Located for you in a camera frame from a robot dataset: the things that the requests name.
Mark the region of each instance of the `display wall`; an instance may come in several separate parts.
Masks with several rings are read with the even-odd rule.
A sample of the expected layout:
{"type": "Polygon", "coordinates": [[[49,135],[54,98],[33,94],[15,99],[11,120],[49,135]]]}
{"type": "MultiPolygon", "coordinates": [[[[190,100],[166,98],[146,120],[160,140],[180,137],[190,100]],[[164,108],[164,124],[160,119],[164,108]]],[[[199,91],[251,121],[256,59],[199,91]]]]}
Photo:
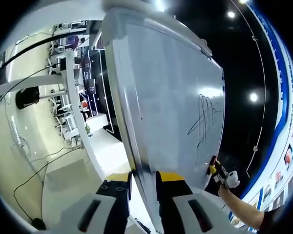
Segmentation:
{"type": "MultiPolygon", "coordinates": [[[[250,5],[270,42],[278,77],[279,105],[271,145],[258,173],[242,194],[242,200],[261,211],[282,206],[293,191],[293,61],[280,36],[258,10],[250,5]]],[[[229,214],[232,225],[256,232],[229,214]]]]}

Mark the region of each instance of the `black cable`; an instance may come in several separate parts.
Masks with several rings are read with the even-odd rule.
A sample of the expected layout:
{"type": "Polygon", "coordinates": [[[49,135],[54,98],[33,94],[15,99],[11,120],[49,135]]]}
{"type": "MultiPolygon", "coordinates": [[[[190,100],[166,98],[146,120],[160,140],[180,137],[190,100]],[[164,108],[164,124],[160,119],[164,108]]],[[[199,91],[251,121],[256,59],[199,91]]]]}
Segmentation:
{"type": "MultiPolygon", "coordinates": [[[[43,33],[43,32],[40,32],[40,33],[42,33],[42,34],[46,34],[46,35],[50,35],[50,36],[53,36],[52,34],[49,34],[49,33],[43,33]]],[[[10,59],[10,58],[12,57],[12,54],[13,54],[13,51],[14,51],[15,47],[16,47],[17,45],[21,44],[22,42],[24,42],[25,40],[27,40],[27,38],[24,39],[24,40],[21,40],[21,41],[19,41],[19,42],[16,42],[16,43],[13,45],[13,48],[12,48],[12,50],[11,50],[11,54],[10,54],[10,56],[9,56],[8,59],[10,59]]]]}
{"type": "Polygon", "coordinates": [[[52,161],[46,163],[46,164],[45,164],[43,167],[41,167],[36,173],[34,173],[34,174],[33,174],[33,175],[32,175],[27,181],[25,181],[24,183],[20,184],[18,187],[15,188],[15,190],[13,191],[13,197],[14,197],[16,203],[18,204],[18,206],[20,207],[20,209],[25,213],[25,215],[26,215],[31,221],[33,221],[33,219],[28,215],[28,213],[27,213],[27,212],[23,209],[23,207],[19,204],[19,201],[17,200],[17,198],[16,198],[16,196],[15,196],[15,192],[17,191],[17,189],[19,189],[21,186],[23,186],[23,185],[25,185],[26,183],[28,183],[28,182],[29,182],[29,181],[30,181],[35,175],[37,175],[39,172],[41,172],[41,171],[43,170],[43,168],[45,168],[46,166],[48,166],[50,163],[52,163],[52,162],[58,160],[59,158],[63,157],[64,155],[66,155],[66,154],[68,154],[68,153],[70,153],[70,152],[72,152],[72,151],[78,150],[78,149],[80,149],[80,148],[81,148],[81,147],[78,147],[78,148],[73,149],[73,150],[71,150],[71,151],[69,151],[69,152],[66,152],[65,154],[59,156],[58,158],[56,158],[56,159],[54,159],[54,160],[52,160],[52,161]]]}
{"type": "Polygon", "coordinates": [[[86,30],[82,30],[82,31],[77,31],[77,32],[70,32],[70,33],[64,33],[64,34],[60,34],[60,35],[56,35],[56,36],[53,36],[53,37],[49,37],[49,38],[46,38],[44,40],[41,40],[41,41],[38,41],[37,43],[34,43],[28,47],[26,47],[25,49],[23,49],[22,51],[18,52],[16,55],[14,55],[13,57],[11,57],[8,61],[6,61],[2,66],[1,66],[1,70],[3,68],[5,68],[10,62],[12,62],[13,60],[15,60],[16,58],[18,58],[19,56],[21,56],[22,54],[25,54],[27,51],[30,51],[31,49],[34,49],[36,48],[37,46],[40,46],[40,45],[43,45],[43,44],[46,44],[48,42],[51,42],[53,40],[57,40],[57,39],[60,39],[60,38],[66,38],[68,36],[71,36],[71,35],[80,35],[80,34],[85,34],[86,33],[86,30]]]}
{"type": "Polygon", "coordinates": [[[30,161],[30,163],[32,163],[32,162],[36,162],[36,161],[39,161],[39,160],[46,159],[47,157],[52,156],[52,155],[56,155],[57,153],[59,153],[59,152],[62,151],[63,149],[69,149],[69,150],[71,150],[71,149],[73,149],[73,148],[72,148],[72,147],[63,147],[63,148],[61,148],[60,150],[58,150],[57,152],[55,152],[55,153],[53,153],[53,154],[49,154],[49,155],[47,155],[46,157],[43,157],[43,158],[37,158],[37,159],[35,159],[35,160],[30,161]]]}
{"type": "Polygon", "coordinates": [[[20,80],[19,82],[17,82],[17,83],[16,83],[15,85],[13,85],[12,88],[10,88],[10,89],[9,89],[4,95],[2,95],[2,97],[0,98],[0,102],[5,98],[5,96],[6,96],[6,95],[7,95],[12,89],[14,89],[14,88],[15,88],[16,86],[18,86],[20,83],[24,82],[24,81],[27,80],[28,78],[30,78],[30,77],[32,77],[33,75],[37,74],[38,72],[41,72],[41,71],[43,71],[43,70],[45,70],[45,69],[48,69],[48,68],[50,68],[50,67],[52,67],[52,66],[44,67],[44,68],[40,69],[39,71],[36,71],[36,72],[34,72],[33,74],[29,75],[28,77],[26,77],[26,78],[20,80]]]}
{"type": "Polygon", "coordinates": [[[56,40],[54,40],[54,42],[55,42],[58,46],[66,47],[66,45],[60,45],[60,44],[58,44],[58,42],[57,42],[56,40]]]}
{"type": "MultiPolygon", "coordinates": [[[[43,33],[43,32],[40,32],[40,33],[41,33],[41,34],[46,34],[46,35],[49,35],[49,36],[53,36],[52,34],[49,34],[49,33],[43,33]]],[[[40,34],[40,33],[36,33],[36,34],[34,34],[34,35],[26,35],[27,38],[25,38],[25,39],[23,39],[23,40],[21,40],[21,41],[19,41],[19,42],[16,42],[15,45],[19,45],[19,44],[21,44],[23,41],[26,41],[28,38],[33,38],[34,36],[36,36],[36,35],[38,35],[38,34],[40,34]]]]}

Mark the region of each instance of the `floor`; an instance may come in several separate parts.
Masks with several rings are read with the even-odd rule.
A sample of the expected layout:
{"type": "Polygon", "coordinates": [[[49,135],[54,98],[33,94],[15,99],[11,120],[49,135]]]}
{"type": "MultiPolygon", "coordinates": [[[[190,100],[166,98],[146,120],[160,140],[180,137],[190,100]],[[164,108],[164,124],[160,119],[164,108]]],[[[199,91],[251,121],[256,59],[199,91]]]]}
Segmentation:
{"type": "MultiPolygon", "coordinates": [[[[50,31],[45,29],[20,40],[6,51],[5,59],[49,37],[48,34],[50,31]]],[[[37,47],[10,63],[6,68],[7,81],[25,78],[44,68],[48,47],[37,47]]],[[[47,74],[46,69],[36,76],[47,74]]],[[[56,86],[40,86],[40,95],[49,94],[52,88],[56,86]]],[[[19,110],[15,95],[16,92],[10,92],[0,102],[0,195],[26,221],[42,218],[47,228],[52,228],[63,210],[85,194],[95,193],[102,181],[84,149],[70,152],[70,146],[54,127],[56,122],[47,99],[19,110]],[[28,183],[17,188],[42,167],[28,183]]],[[[124,145],[105,130],[94,133],[90,142],[106,175],[130,170],[124,145]]],[[[132,193],[130,213],[155,231],[134,181],[132,193]]]]}
{"type": "MultiPolygon", "coordinates": [[[[25,38],[24,41],[16,46],[11,46],[6,51],[6,59],[9,59],[23,48],[49,36],[44,33],[50,33],[48,30],[42,30],[41,32],[36,35],[31,35],[27,39],[25,38]]],[[[11,81],[24,78],[44,68],[45,60],[48,57],[48,47],[48,44],[37,47],[9,64],[6,69],[7,80],[11,81]]],[[[48,70],[44,70],[36,75],[46,75],[47,73],[48,70]]],[[[48,93],[51,88],[53,87],[41,86],[40,94],[48,93]]],[[[47,99],[42,99],[38,104],[19,110],[15,105],[15,94],[16,92],[7,94],[6,98],[0,103],[0,194],[18,214],[29,221],[29,218],[17,205],[13,191],[48,161],[68,152],[69,149],[63,149],[58,154],[52,156],[46,157],[47,155],[53,154],[63,147],[69,147],[69,145],[59,136],[59,129],[54,128],[56,123],[50,112],[51,103],[47,99]]],[[[83,160],[83,162],[89,161],[85,150],[80,149],[65,155],[65,160],[63,160],[64,157],[61,159],[52,163],[50,167],[45,167],[37,176],[16,190],[16,198],[30,218],[48,216],[48,210],[42,215],[42,181],[46,173],[56,171],[55,168],[57,167],[64,167],[64,161],[66,164],[69,164],[68,161],[72,161],[72,159],[73,161],[78,161],[79,159],[83,160]]],[[[84,173],[82,176],[86,175],[91,178],[87,182],[89,188],[91,188],[90,184],[93,188],[87,190],[79,189],[79,191],[95,192],[97,187],[93,186],[93,184],[98,183],[94,181],[96,175],[94,168],[91,163],[83,163],[83,167],[86,168],[87,173],[84,173]]],[[[44,184],[46,186],[49,183],[58,184],[61,177],[58,176],[52,179],[51,176],[46,176],[45,179],[44,184]]],[[[74,180],[62,177],[61,182],[63,183],[67,180],[71,182],[70,187],[73,187],[72,183],[74,180]]],[[[80,185],[79,188],[82,186],[86,187],[85,184],[86,182],[80,185]]],[[[66,187],[62,188],[60,195],[59,190],[61,188],[57,188],[57,191],[51,191],[49,193],[49,197],[52,197],[54,202],[60,201],[63,195],[72,195],[71,191],[67,190],[66,187]]],[[[50,224],[46,221],[47,226],[53,224],[54,221],[50,221],[50,224]]]]}

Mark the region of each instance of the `human arm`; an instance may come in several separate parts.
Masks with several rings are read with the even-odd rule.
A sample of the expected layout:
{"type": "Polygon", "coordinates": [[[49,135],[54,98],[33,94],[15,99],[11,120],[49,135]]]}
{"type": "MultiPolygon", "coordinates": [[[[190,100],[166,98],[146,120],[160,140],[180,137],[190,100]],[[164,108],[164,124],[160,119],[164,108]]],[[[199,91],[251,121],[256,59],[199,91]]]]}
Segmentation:
{"type": "Polygon", "coordinates": [[[223,185],[219,188],[219,196],[242,222],[249,227],[259,230],[264,219],[264,212],[259,211],[250,204],[242,201],[226,189],[223,185]]]}

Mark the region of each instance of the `human hand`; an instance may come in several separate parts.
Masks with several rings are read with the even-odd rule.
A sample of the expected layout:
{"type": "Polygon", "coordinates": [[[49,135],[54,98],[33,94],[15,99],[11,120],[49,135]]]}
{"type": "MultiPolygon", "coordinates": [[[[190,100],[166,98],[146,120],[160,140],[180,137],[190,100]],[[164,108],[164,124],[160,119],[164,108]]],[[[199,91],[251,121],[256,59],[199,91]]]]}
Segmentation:
{"type": "Polygon", "coordinates": [[[219,186],[218,190],[218,195],[222,198],[225,199],[228,195],[230,195],[231,192],[229,189],[227,189],[224,185],[219,186]]]}

